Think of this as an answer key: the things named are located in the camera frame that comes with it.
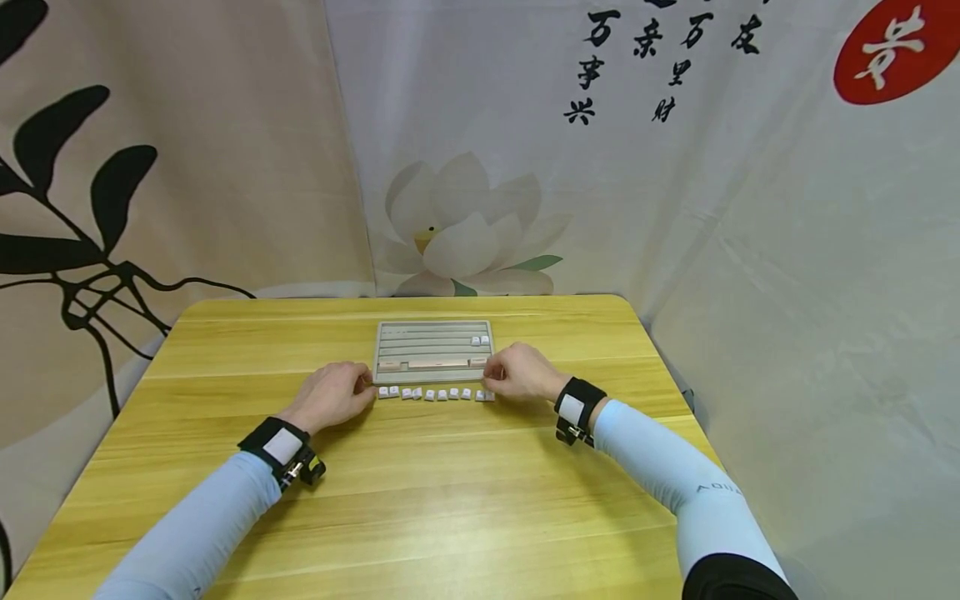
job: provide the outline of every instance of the red circular emblem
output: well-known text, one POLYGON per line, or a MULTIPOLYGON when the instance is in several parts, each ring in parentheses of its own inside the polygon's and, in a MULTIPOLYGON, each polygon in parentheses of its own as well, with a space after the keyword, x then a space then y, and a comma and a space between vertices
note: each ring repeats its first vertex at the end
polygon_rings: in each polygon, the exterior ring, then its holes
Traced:
POLYGON ((882 0, 844 42, 833 84, 851 104, 888 102, 929 83, 958 50, 956 0, 882 0))

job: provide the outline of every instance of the white patch on wrist strap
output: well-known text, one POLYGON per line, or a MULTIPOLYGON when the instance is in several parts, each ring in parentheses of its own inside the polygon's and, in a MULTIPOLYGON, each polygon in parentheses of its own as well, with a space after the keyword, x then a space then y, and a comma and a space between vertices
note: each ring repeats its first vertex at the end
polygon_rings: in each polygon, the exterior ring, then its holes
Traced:
POLYGON ((286 465, 302 447, 303 442, 300 438, 286 429, 280 429, 269 442, 263 445, 263 450, 276 458, 281 465, 286 465))
POLYGON ((580 415, 584 412, 584 403, 570 394, 564 394, 564 399, 560 402, 560 416, 570 421, 574 427, 578 427, 580 415))

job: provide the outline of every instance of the black leaf painting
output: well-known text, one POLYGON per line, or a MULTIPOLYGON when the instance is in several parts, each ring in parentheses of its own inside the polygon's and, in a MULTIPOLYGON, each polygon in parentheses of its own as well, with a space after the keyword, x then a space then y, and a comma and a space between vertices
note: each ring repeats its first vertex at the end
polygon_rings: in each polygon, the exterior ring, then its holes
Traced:
POLYGON ((7 530, 3 527, 3 521, 0 521, 0 560, 3 561, 3 565, 0 566, 0 568, 3 569, 2 573, 4 582, 3 587, 0 588, 0 596, 2 596, 5 591, 10 589, 10 584, 13 580, 10 538, 7 537, 7 530))
POLYGON ((0 273, 36 275, 95 265, 103 253, 90 242, 0 233, 0 273))
MULTIPOLYGON (((24 46, 43 22, 47 11, 43 0, 8 0, 0 4, 0 65, 24 46)), ((24 194, 70 231, 66 237, 0 232, 0 275, 26 277, 0 283, 0 291, 40 284, 59 289, 62 298, 60 313, 51 315, 51 318, 60 317, 67 330, 84 331, 92 338, 100 353, 110 410, 116 417, 120 412, 120 398, 113 380, 113 358, 107 336, 112 336, 137 356, 148 360, 153 356, 133 344, 101 314, 105 306, 109 304, 117 310, 128 311, 153 326, 159 335, 166 336, 170 325, 151 310, 141 292, 141 285, 158 292, 170 292, 188 284, 201 283, 248 298, 253 298, 253 294, 228 283, 198 276, 163 283, 130 261, 112 258, 111 254, 130 224, 133 194, 149 177, 157 160, 153 146, 124 148, 108 158, 93 175, 89 207, 100 232, 99 240, 73 222, 58 208, 56 199, 50 198, 60 151, 109 96, 110 90, 105 86, 92 85, 63 96, 28 118, 13 136, 13 154, 26 178, 20 177, 7 156, 0 156, 0 202, 3 202, 3 196, 24 194), (85 278, 77 280, 75 270, 84 267, 87 268, 85 278)), ((9 586, 12 578, 10 544, 2 524, 0 554, 5 586, 9 586)))
POLYGON ((154 166, 156 148, 132 146, 111 156, 97 171, 90 186, 93 218, 104 240, 104 254, 110 254, 127 227, 127 212, 136 186, 154 166))
POLYGON ((42 0, 10 0, 0 5, 0 65, 16 54, 46 16, 47 3, 42 0))
POLYGON ((16 131, 13 153, 39 194, 45 196, 50 189, 60 148, 109 95, 102 85, 78 89, 27 119, 16 131))

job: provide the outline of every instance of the wrist tracker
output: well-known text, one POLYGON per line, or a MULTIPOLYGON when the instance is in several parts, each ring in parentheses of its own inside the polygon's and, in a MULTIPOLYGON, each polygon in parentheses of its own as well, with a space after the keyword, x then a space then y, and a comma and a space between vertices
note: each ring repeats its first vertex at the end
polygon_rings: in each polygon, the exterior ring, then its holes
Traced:
POLYGON ((310 435, 283 419, 268 417, 238 446, 270 466, 281 492, 298 477, 312 486, 326 472, 310 448, 310 435))
POLYGON ((590 415, 606 395, 595 385, 571 377, 553 405, 553 411, 560 415, 557 419, 557 439, 567 445, 573 445, 579 439, 593 447, 593 436, 587 433, 590 415))

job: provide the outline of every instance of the white character on red circle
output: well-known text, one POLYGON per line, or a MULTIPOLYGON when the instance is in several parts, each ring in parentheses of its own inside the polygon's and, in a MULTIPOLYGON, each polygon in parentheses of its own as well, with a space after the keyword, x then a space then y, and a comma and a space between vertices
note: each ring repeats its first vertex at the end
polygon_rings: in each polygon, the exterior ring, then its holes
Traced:
POLYGON ((876 89, 883 89, 883 87, 887 85, 886 80, 883 79, 883 72, 893 64, 894 59, 897 57, 897 48, 907 48, 914 52, 922 52, 924 50, 924 43, 921 40, 903 38, 911 34, 916 34, 924 28, 925 24, 924 20, 920 18, 919 6, 914 7, 910 18, 905 21, 891 19, 890 25, 887 26, 887 31, 884 34, 886 40, 878 44, 863 44, 864 54, 876 54, 870 60, 867 69, 857 73, 854 77, 856 79, 863 79, 869 75, 874 79, 876 89))

